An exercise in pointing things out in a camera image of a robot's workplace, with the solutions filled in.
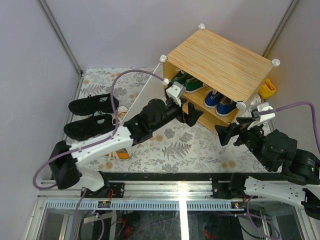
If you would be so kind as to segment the blue sneaker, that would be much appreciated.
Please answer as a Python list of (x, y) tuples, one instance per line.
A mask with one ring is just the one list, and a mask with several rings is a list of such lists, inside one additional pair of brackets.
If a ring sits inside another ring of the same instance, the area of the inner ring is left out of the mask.
[(229, 116), (236, 108), (237, 103), (228, 97), (223, 97), (216, 107), (216, 114), (219, 117)]
[(223, 94), (215, 89), (212, 89), (207, 93), (204, 99), (204, 106), (209, 109), (214, 109), (218, 106), (223, 97)]

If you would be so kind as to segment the green sneaker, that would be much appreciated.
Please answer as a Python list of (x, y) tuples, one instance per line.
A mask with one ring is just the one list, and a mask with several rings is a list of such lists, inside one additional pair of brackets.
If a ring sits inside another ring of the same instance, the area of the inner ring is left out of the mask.
[(184, 87), (186, 93), (192, 94), (207, 87), (207, 85), (199, 79), (193, 77), (185, 81)]
[(187, 80), (191, 79), (193, 76), (189, 73), (180, 70), (172, 79), (171, 82), (178, 82), (181, 85), (184, 85)]

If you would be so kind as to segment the wooden shoe cabinet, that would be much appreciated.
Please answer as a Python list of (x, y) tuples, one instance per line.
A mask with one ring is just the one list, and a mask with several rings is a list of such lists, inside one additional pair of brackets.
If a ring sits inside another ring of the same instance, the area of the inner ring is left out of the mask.
[[(244, 114), (272, 68), (280, 65), (279, 59), (260, 56), (207, 30), (203, 23), (159, 61), (163, 76), (169, 80), (182, 70), (204, 83), (203, 89), (183, 96), (204, 111), (198, 121), (213, 132), (216, 125), (227, 126)], [(238, 107), (229, 116), (219, 116), (205, 106), (205, 97), (211, 90), (236, 102)]]

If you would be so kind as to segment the white cabinet door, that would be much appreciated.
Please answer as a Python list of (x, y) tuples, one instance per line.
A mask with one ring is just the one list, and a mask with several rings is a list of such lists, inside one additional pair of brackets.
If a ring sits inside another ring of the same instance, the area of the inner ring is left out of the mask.
[(142, 72), (131, 72), (121, 76), (116, 82), (115, 89), (126, 90), (126, 95), (119, 96), (118, 99), (122, 105), (128, 107), (128, 112), (120, 124), (123, 125), (139, 114), (150, 100), (164, 100), (164, 87), (159, 79)]

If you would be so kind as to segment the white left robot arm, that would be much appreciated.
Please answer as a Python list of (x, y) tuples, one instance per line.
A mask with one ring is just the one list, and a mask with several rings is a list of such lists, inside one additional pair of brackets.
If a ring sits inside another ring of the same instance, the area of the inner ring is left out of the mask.
[(56, 186), (66, 190), (78, 183), (91, 190), (98, 197), (105, 197), (110, 190), (107, 177), (84, 166), (96, 157), (116, 150), (130, 148), (149, 140), (155, 131), (176, 119), (192, 127), (204, 112), (188, 102), (187, 112), (181, 104), (154, 98), (141, 112), (116, 130), (105, 133), (85, 143), (68, 145), (64, 140), (58, 142), (51, 153), (48, 165)]

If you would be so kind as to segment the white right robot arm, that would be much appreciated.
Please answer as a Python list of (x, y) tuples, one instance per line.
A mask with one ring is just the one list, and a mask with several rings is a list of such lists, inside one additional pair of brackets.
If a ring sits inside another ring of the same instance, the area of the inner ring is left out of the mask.
[(320, 184), (320, 160), (313, 153), (298, 149), (297, 140), (278, 130), (265, 134), (262, 124), (249, 127), (254, 121), (251, 117), (239, 117), (238, 121), (214, 127), (220, 144), (225, 146), (232, 137), (237, 137), (235, 147), (246, 146), (268, 172), (281, 170), (280, 179), (292, 186), (284, 187), (242, 173), (232, 173), (228, 183), (212, 184), (212, 197), (226, 200), (245, 196), (271, 198), (303, 209), (309, 217), (318, 220), (320, 198), (307, 185)]

